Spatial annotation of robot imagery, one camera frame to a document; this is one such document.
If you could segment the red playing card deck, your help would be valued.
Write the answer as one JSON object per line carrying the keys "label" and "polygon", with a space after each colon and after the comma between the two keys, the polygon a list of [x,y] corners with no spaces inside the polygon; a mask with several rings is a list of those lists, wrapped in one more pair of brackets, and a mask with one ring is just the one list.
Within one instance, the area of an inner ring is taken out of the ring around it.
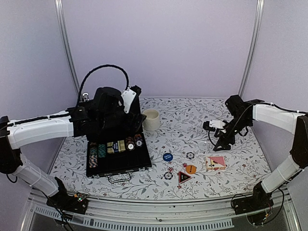
{"label": "red playing card deck", "polygon": [[205,164],[207,170],[225,170],[227,167],[223,156],[206,156]]}

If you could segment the triangular all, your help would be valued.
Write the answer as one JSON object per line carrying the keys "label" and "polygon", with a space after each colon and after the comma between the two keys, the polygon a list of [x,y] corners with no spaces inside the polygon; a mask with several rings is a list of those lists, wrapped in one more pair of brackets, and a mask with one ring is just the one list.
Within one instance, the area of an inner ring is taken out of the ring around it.
{"label": "triangular all", "polygon": [[182,184],[192,178],[192,176],[187,175],[184,172],[179,171],[178,172],[178,178],[179,178],[179,184]]}

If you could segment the blue playing card deck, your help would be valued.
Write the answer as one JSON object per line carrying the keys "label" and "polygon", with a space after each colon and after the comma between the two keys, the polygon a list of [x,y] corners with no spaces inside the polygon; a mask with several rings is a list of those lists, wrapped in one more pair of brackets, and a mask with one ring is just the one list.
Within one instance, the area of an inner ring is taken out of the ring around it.
{"label": "blue playing card deck", "polygon": [[120,153],[126,150],[124,140],[108,142],[106,147],[108,154]]}

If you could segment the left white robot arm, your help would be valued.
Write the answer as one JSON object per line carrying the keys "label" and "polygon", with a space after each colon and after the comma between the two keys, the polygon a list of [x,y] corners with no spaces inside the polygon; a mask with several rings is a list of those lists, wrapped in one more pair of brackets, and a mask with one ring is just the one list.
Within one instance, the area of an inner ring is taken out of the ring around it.
{"label": "left white robot arm", "polygon": [[115,132],[135,132],[144,115],[134,110],[141,88],[128,87],[123,92],[98,88],[92,100],[51,115],[25,120],[0,119],[0,172],[21,178],[43,192],[52,205],[67,209],[78,200],[67,194],[63,182],[51,177],[22,153],[22,148],[60,138],[82,137],[101,141]]}

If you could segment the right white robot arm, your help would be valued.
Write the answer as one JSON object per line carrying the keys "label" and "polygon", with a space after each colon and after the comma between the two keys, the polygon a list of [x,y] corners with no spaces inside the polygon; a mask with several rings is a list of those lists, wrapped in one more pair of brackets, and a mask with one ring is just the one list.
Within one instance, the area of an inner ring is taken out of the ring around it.
{"label": "right white robot arm", "polygon": [[244,101],[239,95],[230,96],[225,106],[231,115],[230,121],[211,119],[208,122],[218,139],[214,151],[230,150],[236,135],[257,123],[254,132],[272,168],[272,172],[254,186],[253,194],[234,200],[233,207],[259,210],[270,206],[272,193],[308,166],[308,114],[264,100]]}

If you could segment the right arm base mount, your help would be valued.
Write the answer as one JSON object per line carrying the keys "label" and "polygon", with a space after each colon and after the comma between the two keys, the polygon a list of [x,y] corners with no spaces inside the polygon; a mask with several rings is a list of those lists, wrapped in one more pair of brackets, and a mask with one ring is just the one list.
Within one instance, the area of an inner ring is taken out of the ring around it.
{"label": "right arm base mount", "polygon": [[237,199],[234,196],[231,199],[231,207],[236,215],[263,210],[263,212],[248,215],[249,223],[255,226],[266,223],[273,205],[272,193],[266,193],[261,182],[254,186],[251,196],[242,195],[242,198]]}

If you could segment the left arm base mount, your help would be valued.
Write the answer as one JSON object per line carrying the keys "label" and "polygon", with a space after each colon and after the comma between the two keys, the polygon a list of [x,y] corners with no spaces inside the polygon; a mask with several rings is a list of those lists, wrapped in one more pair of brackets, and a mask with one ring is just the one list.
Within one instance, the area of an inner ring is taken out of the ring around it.
{"label": "left arm base mount", "polygon": [[47,197],[46,205],[61,211],[86,214],[89,201],[79,193],[74,196],[68,195],[63,182],[57,177],[55,180],[58,184],[58,192],[54,196]]}

